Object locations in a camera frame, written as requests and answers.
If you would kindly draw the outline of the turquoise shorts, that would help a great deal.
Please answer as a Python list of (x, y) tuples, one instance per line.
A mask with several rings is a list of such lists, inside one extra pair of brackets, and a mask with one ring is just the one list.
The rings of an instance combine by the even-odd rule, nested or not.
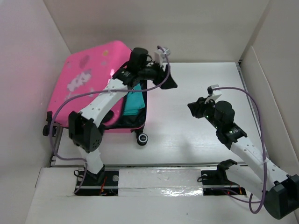
[(136, 116), (141, 109), (145, 108), (142, 92), (129, 92), (126, 97), (123, 116)]

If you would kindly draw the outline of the pink hard-shell suitcase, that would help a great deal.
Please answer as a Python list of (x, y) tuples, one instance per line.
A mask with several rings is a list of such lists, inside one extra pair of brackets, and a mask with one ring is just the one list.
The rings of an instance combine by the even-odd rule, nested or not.
[[(111, 41), (78, 53), (71, 54), (65, 61), (55, 85), (46, 113), (43, 136), (56, 136), (58, 127), (68, 127), (68, 116), (79, 112), (95, 98), (95, 91), (103, 90), (113, 74), (129, 60), (130, 48), (121, 41)], [(147, 89), (146, 81), (134, 87), (136, 92)], [(104, 119), (108, 133), (135, 132), (137, 143), (144, 146), (148, 136), (143, 132), (146, 120), (147, 93), (142, 92), (145, 108), (136, 116), (123, 116), (126, 96), (120, 99)]]

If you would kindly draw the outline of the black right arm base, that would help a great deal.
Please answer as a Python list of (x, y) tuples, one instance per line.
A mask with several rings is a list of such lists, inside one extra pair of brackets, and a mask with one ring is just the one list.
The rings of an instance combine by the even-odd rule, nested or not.
[(216, 170), (202, 170), (201, 176), (197, 178), (197, 182), (202, 184), (203, 195), (205, 196), (247, 195), (247, 192), (243, 187), (218, 177)]

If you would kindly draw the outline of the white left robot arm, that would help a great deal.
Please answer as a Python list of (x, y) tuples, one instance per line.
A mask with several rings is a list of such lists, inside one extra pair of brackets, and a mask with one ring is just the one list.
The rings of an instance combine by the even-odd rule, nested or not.
[(136, 85), (151, 80), (161, 89), (174, 89), (177, 84), (170, 74), (168, 61), (170, 51), (159, 46), (153, 62), (147, 60), (149, 53), (144, 48), (133, 48), (130, 57), (112, 76), (104, 90), (79, 112), (68, 117), (69, 137), (82, 150), (88, 180), (99, 185), (104, 181), (105, 165), (100, 159), (98, 147), (104, 134), (104, 118), (112, 107), (129, 92), (136, 92)]

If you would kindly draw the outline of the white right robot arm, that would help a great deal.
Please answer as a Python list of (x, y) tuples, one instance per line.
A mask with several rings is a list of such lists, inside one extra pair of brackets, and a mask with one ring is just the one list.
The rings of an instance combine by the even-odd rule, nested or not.
[(235, 111), (229, 102), (200, 97), (187, 106), (193, 117), (205, 118), (216, 129), (220, 143), (251, 169), (248, 172), (232, 159), (222, 161), (217, 166), (217, 181), (234, 182), (248, 190), (275, 219), (282, 219), (299, 208), (299, 176), (289, 175), (263, 156), (234, 122)]

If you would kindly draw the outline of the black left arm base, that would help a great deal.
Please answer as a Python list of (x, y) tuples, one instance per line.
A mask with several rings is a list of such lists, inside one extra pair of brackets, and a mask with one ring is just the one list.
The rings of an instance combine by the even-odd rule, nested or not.
[(74, 170), (76, 185), (74, 191), (77, 196), (118, 196), (119, 170), (106, 170), (104, 177), (96, 181), (89, 175), (84, 175), (83, 170)]

